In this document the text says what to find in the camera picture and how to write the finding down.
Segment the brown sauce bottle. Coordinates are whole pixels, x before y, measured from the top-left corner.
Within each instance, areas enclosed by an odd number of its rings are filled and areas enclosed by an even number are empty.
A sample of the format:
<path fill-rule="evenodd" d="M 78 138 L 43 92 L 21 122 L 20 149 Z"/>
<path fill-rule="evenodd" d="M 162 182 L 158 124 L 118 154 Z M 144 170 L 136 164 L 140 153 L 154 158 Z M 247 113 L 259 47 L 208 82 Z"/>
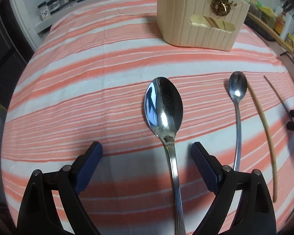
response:
<path fill-rule="evenodd" d="M 281 15 L 279 15 L 276 19 L 276 24 L 273 29 L 279 36 L 281 35 L 282 30 L 283 30 L 285 23 L 286 23 L 285 18 L 286 18 L 286 12 L 283 11 L 281 13 Z"/>

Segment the white knife holder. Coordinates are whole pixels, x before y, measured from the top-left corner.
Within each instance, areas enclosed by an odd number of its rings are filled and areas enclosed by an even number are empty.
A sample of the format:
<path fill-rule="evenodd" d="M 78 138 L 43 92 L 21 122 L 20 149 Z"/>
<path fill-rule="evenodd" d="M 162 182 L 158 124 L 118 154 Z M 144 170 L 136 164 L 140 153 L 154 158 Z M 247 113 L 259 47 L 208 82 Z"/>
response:
<path fill-rule="evenodd" d="M 286 1 L 283 4 L 282 8 L 283 8 L 283 11 L 286 12 L 286 15 L 285 15 L 285 25 L 280 34 L 280 37 L 281 39 L 285 40 L 288 33 L 294 34 L 294 13 L 291 14 L 293 6 L 289 3 L 289 1 Z"/>

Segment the large steel spoon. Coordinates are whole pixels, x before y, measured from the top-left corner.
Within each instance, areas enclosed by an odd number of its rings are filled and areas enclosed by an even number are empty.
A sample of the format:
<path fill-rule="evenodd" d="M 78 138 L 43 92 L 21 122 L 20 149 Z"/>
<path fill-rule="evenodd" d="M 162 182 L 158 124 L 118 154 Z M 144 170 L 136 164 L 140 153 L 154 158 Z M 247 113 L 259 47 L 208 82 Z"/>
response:
<path fill-rule="evenodd" d="M 175 150 L 175 137 L 183 120 L 183 103 L 169 79 L 157 77 L 151 81 L 144 97 L 144 112 L 150 130 L 161 140 L 168 157 L 176 210 L 175 234 L 185 234 Z"/>

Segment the cream utensil holder box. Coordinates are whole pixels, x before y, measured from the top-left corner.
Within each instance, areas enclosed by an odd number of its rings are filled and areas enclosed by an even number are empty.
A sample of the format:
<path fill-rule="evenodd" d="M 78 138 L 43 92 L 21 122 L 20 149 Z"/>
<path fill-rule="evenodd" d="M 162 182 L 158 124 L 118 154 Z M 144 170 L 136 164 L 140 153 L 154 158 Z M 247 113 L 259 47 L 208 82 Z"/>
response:
<path fill-rule="evenodd" d="M 157 26 L 171 45 L 230 51 L 249 6 L 243 0 L 157 0 Z"/>

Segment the pink striped tablecloth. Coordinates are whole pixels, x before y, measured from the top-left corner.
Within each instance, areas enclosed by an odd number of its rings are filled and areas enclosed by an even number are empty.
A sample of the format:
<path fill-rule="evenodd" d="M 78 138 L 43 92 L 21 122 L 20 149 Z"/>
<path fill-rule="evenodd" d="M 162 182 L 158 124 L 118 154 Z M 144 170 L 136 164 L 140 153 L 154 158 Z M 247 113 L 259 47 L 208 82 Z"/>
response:
<path fill-rule="evenodd" d="M 1 150 L 4 191 L 14 221 L 35 169 L 57 171 L 92 142 L 103 157 L 80 199 L 102 234 L 173 234 L 174 199 L 165 150 L 145 122 L 149 83 L 170 79 L 183 101 L 176 154 L 187 233 L 213 201 L 191 156 L 199 141 L 232 165 L 236 118 L 225 84 L 242 71 L 269 124 L 277 157 L 282 229 L 294 209 L 294 109 L 286 66 L 250 28 L 241 27 L 229 52 L 167 44 L 156 24 L 157 0 L 102 0 L 56 22 L 29 61 L 8 109 Z"/>

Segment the small steel spoon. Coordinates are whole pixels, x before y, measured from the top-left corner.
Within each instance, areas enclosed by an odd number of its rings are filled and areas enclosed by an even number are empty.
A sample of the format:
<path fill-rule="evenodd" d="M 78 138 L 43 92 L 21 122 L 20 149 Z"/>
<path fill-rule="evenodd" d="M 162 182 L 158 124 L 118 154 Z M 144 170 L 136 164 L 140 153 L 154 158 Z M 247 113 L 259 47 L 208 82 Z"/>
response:
<path fill-rule="evenodd" d="M 236 115 L 236 151 L 234 158 L 234 171 L 240 168 L 240 157 L 242 149 L 242 127 L 240 118 L 240 101 L 245 97 L 247 92 L 247 79 L 243 72 L 235 71 L 231 74 L 228 81 L 228 93 L 233 101 Z"/>

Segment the wooden cutting board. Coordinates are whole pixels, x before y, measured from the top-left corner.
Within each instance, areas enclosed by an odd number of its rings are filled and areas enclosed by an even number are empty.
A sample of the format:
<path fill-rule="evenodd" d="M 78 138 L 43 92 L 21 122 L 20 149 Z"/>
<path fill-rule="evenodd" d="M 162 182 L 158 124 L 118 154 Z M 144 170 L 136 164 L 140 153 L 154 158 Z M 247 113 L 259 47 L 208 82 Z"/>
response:
<path fill-rule="evenodd" d="M 283 47 L 287 52 L 289 52 L 291 55 L 294 55 L 294 51 L 292 47 L 290 47 L 289 44 L 287 44 L 283 39 L 281 39 L 281 37 L 271 27 L 269 27 L 266 23 L 264 23 L 261 19 L 257 18 L 255 15 L 251 14 L 250 12 L 248 12 L 248 15 L 246 17 L 250 18 L 259 27 L 261 27 L 270 36 L 272 36 L 273 39 L 277 41 L 277 43 L 279 43 L 279 45 Z"/>

